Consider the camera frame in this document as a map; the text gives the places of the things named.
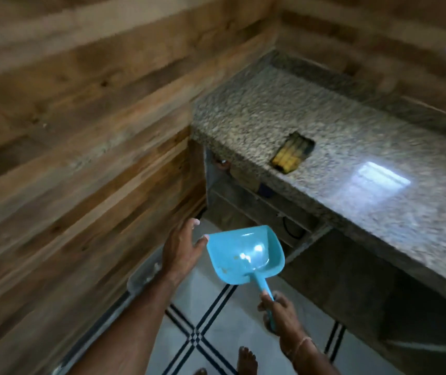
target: granite countertop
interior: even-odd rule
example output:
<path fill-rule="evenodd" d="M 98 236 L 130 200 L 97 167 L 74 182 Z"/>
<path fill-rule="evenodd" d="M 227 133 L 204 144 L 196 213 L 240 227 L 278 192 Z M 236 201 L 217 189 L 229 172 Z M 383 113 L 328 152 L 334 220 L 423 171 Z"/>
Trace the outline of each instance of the granite countertop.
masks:
<path fill-rule="evenodd" d="M 446 137 L 269 64 L 194 107 L 193 138 L 446 297 Z M 316 147 L 282 175 L 294 131 Z"/>

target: wooden paneling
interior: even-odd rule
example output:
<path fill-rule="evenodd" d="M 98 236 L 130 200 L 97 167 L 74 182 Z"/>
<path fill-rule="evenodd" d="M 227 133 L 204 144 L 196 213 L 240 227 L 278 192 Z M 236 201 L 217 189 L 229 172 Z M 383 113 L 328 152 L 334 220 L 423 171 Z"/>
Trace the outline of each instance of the wooden paneling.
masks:
<path fill-rule="evenodd" d="M 277 47 L 446 112 L 446 0 L 285 0 Z"/>
<path fill-rule="evenodd" d="M 0 375 L 49 373 L 206 202 L 191 102 L 276 0 L 0 0 Z"/>

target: blue object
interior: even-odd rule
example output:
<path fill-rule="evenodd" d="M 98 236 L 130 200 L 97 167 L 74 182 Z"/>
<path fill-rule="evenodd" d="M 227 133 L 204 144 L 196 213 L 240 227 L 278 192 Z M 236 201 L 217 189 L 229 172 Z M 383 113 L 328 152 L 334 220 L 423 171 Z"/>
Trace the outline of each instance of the blue object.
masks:
<path fill-rule="evenodd" d="M 277 275 L 285 265 L 284 252 L 270 227 L 248 227 L 209 235 L 207 251 L 218 277 L 228 284 L 245 284 L 251 280 L 273 300 L 267 277 Z M 270 325 L 275 323 L 270 317 Z"/>

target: bare foot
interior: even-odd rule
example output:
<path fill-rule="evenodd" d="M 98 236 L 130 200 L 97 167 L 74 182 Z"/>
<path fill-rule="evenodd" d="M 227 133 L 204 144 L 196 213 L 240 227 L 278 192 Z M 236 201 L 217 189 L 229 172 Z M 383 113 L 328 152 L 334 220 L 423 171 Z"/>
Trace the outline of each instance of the bare foot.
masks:
<path fill-rule="evenodd" d="M 237 373 L 239 375 L 257 375 L 256 355 L 247 347 L 239 349 L 239 360 L 237 361 Z"/>

